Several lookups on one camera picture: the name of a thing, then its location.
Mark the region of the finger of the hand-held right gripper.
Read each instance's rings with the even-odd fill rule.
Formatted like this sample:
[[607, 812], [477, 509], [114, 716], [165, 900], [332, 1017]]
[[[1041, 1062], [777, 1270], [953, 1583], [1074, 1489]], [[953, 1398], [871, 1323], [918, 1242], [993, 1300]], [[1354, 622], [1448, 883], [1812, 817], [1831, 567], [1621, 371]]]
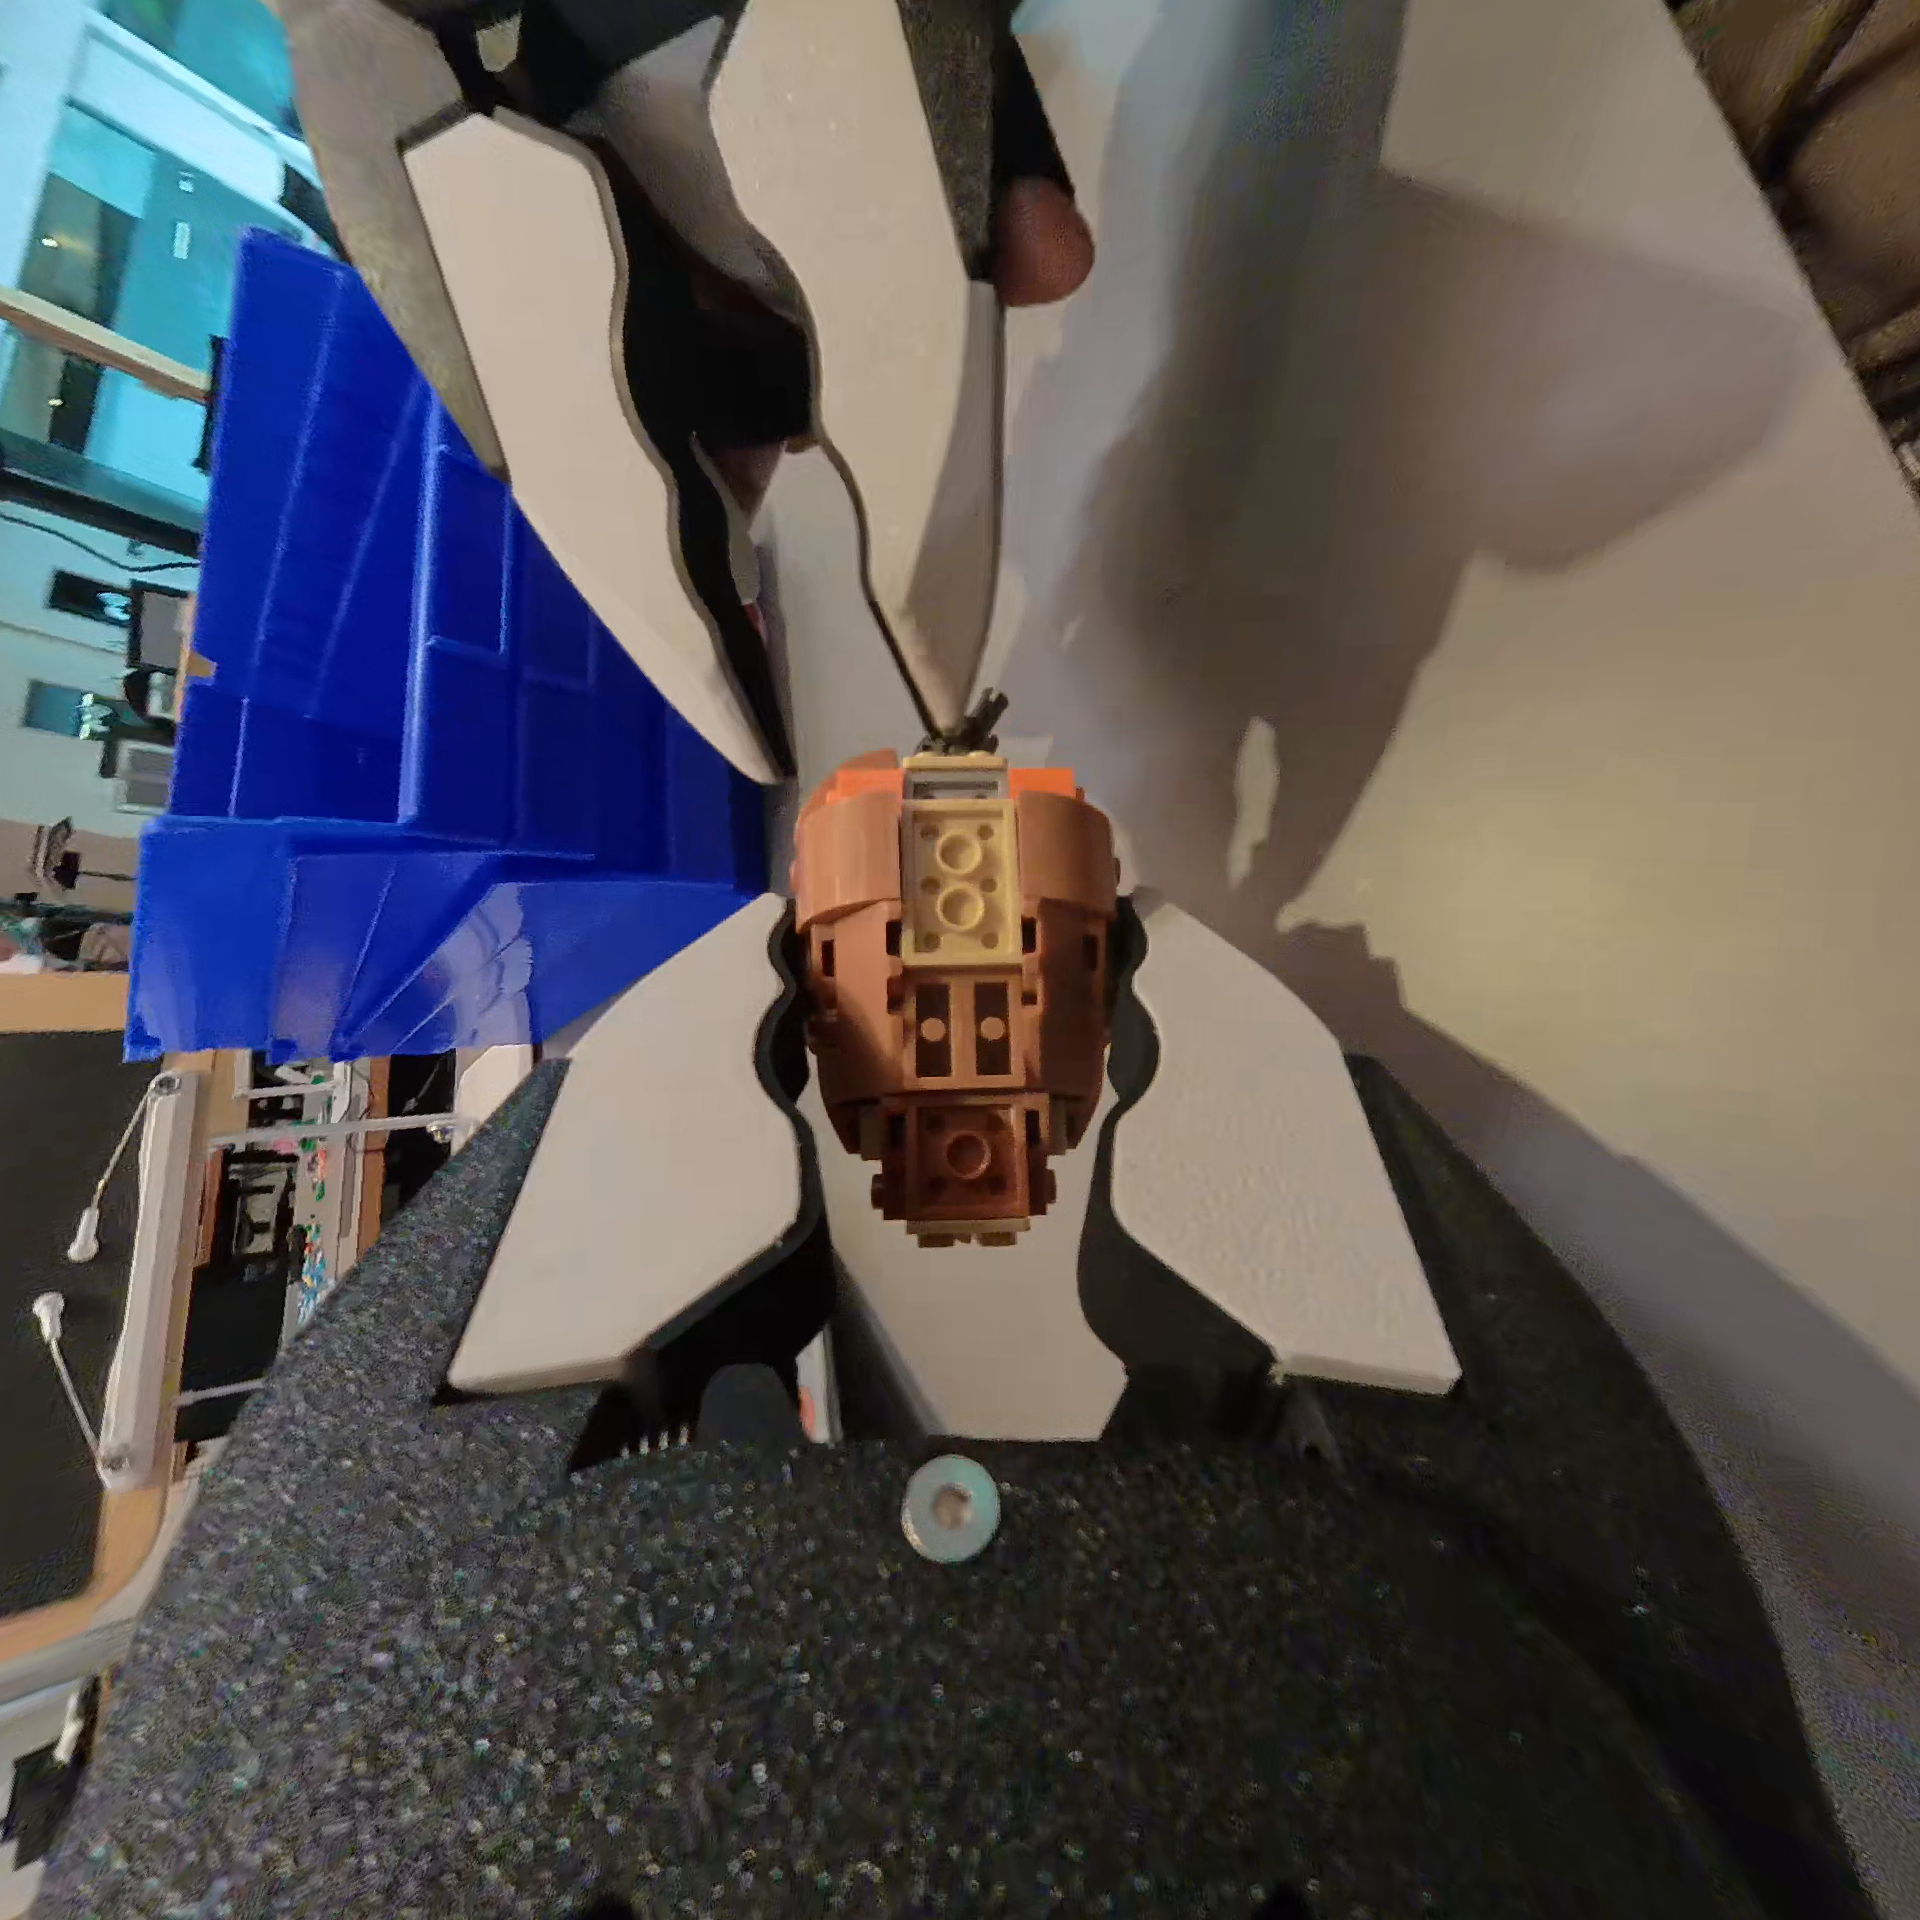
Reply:
[[995, 605], [993, 57], [986, 4], [751, 2], [707, 82], [731, 199], [800, 297], [813, 435], [930, 733], [965, 729]]
[[748, 525], [627, 379], [630, 264], [600, 161], [509, 111], [401, 150], [520, 514], [646, 680], [748, 781], [794, 776]]

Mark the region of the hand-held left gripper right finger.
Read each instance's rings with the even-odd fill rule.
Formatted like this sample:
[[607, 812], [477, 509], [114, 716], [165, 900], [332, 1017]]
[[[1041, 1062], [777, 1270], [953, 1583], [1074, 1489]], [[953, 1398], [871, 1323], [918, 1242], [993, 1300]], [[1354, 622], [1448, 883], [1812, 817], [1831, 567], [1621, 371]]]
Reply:
[[1157, 893], [1123, 900], [1093, 1200], [1284, 1378], [1442, 1398], [1462, 1368], [1339, 1045]]

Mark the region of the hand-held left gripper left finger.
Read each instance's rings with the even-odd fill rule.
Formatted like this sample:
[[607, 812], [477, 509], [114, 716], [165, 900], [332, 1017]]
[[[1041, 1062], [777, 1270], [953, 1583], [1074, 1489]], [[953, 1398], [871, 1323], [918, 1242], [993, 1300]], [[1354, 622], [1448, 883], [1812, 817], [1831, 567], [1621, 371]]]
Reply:
[[607, 1382], [813, 1228], [818, 1171], [777, 1069], [790, 926], [790, 900], [753, 896], [572, 1045], [449, 1388]]

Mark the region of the brown toy brick model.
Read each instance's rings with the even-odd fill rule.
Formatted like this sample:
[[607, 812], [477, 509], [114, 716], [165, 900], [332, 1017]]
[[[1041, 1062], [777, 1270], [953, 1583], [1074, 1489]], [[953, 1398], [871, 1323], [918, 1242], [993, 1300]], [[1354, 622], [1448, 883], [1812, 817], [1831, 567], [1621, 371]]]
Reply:
[[1108, 817], [1068, 768], [871, 753], [806, 797], [790, 853], [806, 1045], [874, 1210], [924, 1248], [1016, 1245], [1106, 1073]]

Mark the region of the person's right hand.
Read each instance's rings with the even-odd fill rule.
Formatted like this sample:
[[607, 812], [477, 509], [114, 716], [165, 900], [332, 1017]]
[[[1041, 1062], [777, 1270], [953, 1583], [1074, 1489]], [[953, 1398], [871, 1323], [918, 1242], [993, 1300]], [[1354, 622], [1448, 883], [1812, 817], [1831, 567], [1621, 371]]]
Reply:
[[1074, 192], [1054, 179], [1024, 175], [998, 194], [992, 287], [1007, 311], [1050, 308], [1092, 276], [1093, 239]]

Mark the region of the stack of blue plastic bins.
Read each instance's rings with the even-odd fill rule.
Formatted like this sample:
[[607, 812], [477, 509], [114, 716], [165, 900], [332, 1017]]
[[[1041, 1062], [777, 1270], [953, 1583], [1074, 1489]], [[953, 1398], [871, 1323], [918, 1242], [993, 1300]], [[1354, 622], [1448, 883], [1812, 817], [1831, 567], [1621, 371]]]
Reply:
[[242, 239], [124, 1059], [537, 1045], [769, 883], [767, 797], [470, 453], [347, 264]]

